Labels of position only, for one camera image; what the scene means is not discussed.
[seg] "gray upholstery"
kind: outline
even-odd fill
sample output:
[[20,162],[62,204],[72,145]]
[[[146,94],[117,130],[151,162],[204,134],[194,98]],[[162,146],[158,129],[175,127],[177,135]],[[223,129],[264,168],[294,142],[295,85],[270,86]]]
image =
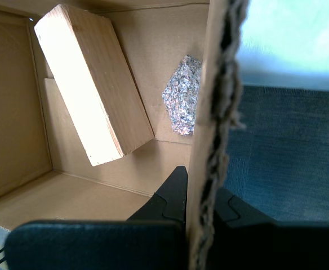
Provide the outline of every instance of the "gray upholstery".
[[329,221],[329,92],[245,87],[225,187],[280,221]]

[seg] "cardboard box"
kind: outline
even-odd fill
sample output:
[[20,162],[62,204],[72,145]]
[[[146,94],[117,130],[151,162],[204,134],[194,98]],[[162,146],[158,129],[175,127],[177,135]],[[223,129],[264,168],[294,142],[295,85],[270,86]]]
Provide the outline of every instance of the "cardboard box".
[[171,130],[161,93],[184,55],[202,59],[208,3],[117,2],[72,5],[111,20],[155,139],[93,167],[34,33],[60,2],[0,1],[0,226],[125,220],[176,166],[188,169],[192,138]]
[[[227,167],[228,129],[237,123],[241,84],[234,55],[247,1],[70,1],[111,20],[155,136],[95,167],[33,30],[58,3],[0,0],[0,11],[10,12],[0,12],[0,226],[13,229],[34,219],[125,220],[175,166],[188,168],[191,159],[189,267],[204,269],[216,190]],[[171,130],[161,93],[184,55],[202,60],[205,40],[191,153],[192,138]]]

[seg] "wood grain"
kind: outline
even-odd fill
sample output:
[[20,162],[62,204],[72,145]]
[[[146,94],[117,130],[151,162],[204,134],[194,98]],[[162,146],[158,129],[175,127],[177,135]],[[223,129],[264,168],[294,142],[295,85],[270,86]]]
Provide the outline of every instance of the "wood grain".
[[35,32],[93,166],[154,137],[108,19],[60,4]]

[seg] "speckled stone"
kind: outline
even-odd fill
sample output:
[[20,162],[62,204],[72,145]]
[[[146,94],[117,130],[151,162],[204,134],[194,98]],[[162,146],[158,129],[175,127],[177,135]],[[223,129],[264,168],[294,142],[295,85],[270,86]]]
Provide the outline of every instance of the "speckled stone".
[[202,63],[186,55],[162,93],[174,132],[192,135]]

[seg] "cardboard flap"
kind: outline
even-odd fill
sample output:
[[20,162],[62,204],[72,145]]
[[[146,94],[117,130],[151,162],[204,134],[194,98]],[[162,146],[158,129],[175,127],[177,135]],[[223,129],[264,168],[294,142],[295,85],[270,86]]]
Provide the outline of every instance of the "cardboard flap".
[[223,185],[231,125],[242,93],[235,53],[247,0],[212,0],[189,168],[186,232],[189,269],[204,269],[212,245],[216,191]]

